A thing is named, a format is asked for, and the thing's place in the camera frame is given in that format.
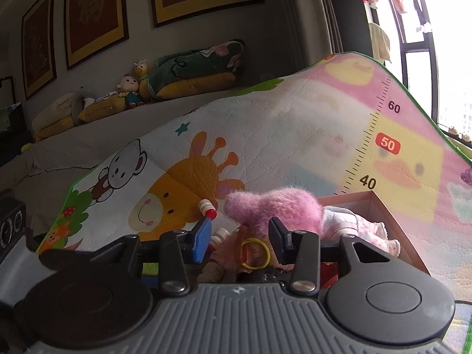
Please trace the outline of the pink plush doll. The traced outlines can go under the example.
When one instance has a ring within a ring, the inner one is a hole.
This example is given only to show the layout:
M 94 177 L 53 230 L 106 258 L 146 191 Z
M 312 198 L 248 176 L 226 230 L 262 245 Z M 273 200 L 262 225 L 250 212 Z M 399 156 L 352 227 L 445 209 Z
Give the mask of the pink plush doll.
M 382 222 L 368 221 L 346 208 L 323 206 L 304 189 L 282 188 L 263 194 L 233 192 L 226 198 L 224 212 L 240 226 L 214 248 L 199 282 L 217 283 L 224 276 L 267 267 L 290 271 L 293 266 L 280 265 L 270 243 L 272 217 L 290 231 L 314 232 L 322 240 L 338 242 L 340 236 L 352 234 L 394 257 L 401 250 L 400 242 L 388 237 Z

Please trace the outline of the red capped yogurt bottle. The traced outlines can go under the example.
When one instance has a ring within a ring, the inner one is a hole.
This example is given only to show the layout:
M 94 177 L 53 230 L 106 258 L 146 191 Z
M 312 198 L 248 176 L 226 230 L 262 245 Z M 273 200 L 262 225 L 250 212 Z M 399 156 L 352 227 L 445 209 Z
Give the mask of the red capped yogurt bottle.
M 231 233 L 225 228 L 219 228 L 214 231 L 210 238 L 212 246 L 218 246 L 230 237 Z
M 199 210 L 202 215 L 210 218 L 210 220 L 214 220 L 218 216 L 216 207 L 214 207 L 213 203 L 208 199 L 201 199 L 199 202 Z

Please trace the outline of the pink cardboard box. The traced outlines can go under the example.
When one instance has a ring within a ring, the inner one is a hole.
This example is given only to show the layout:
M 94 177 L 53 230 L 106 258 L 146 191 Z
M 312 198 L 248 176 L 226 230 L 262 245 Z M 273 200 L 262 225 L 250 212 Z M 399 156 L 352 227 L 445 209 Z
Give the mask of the pink cardboard box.
M 388 237 L 400 242 L 401 250 L 399 253 L 399 259 L 414 266 L 427 275 L 430 274 L 417 250 L 404 233 L 401 225 L 374 191 L 322 196 L 318 198 L 318 201 L 324 206 L 332 205 L 347 208 L 364 217 L 368 221 L 383 222 Z

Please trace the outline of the beige folded blanket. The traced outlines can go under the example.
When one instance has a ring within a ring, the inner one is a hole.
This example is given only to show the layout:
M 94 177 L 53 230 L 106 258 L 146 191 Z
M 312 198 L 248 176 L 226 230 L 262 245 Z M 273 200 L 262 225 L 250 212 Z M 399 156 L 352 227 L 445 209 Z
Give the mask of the beige folded blanket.
M 32 120 L 35 142 L 65 132 L 75 126 L 72 106 L 75 94 L 65 94 L 57 98 Z

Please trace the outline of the colourful cartoon play mat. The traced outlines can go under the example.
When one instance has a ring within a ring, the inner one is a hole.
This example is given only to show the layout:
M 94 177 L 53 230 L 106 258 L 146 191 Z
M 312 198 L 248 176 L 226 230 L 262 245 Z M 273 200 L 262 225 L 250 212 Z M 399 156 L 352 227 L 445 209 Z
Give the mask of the colourful cartoon play mat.
M 201 200 L 221 209 L 234 191 L 374 192 L 459 300 L 447 344 L 471 351 L 471 160 L 366 56 L 330 56 L 120 146 L 93 138 L 65 151 L 92 171 L 71 186 L 41 250 L 154 240 L 193 225 Z

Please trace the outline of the yellow pillow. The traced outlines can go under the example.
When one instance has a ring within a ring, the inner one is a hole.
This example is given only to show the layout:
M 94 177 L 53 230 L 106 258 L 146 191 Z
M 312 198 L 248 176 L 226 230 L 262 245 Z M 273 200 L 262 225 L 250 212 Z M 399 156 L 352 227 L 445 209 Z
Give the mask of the yellow pillow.
M 90 123 L 105 117 L 109 117 L 111 115 L 119 114 L 125 109 L 125 98 L 119 97 L 117 94 L 113 94 L 109 98 L 92 103 L 85 107 L 78 115 L 78 118 L 81 122 Z

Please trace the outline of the small cartoon boy figure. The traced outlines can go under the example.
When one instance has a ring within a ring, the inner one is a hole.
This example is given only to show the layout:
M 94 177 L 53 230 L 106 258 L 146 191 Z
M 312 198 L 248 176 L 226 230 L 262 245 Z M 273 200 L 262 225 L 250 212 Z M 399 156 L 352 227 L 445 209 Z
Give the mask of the small cartoon boy figure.
M 118 96 L 125 99 L 128 109 L 144 105 L 143 98 L 139 93 L 139 83 L 135 77 L 125 74 L 118 83 L 117 88 Z

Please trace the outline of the small bird plush toy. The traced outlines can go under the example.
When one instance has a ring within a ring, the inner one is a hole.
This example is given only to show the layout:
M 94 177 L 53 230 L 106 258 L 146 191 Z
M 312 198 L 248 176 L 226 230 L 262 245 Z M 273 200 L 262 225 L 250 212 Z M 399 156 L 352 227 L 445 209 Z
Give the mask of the small bird plush toy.
M 135 74 L 139 77 L 140 81 L 144 81 L 149 77 L 149 64 L 146 59 L 134 63 Z

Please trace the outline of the green yellow folded cushion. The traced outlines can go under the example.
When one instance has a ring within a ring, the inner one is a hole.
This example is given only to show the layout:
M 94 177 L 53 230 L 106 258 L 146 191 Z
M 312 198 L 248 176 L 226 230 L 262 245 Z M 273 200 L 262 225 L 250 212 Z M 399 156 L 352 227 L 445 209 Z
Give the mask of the green yellow folded cushion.
M 161 90 L 168 85 L 196 78 L 235 73 L 241 62 L 245 43 L 232 39 L 200 50 L 187 50 L 158 58 L 154 72 L 145 80 L 145 87 L 152 98 L 163 99 Z

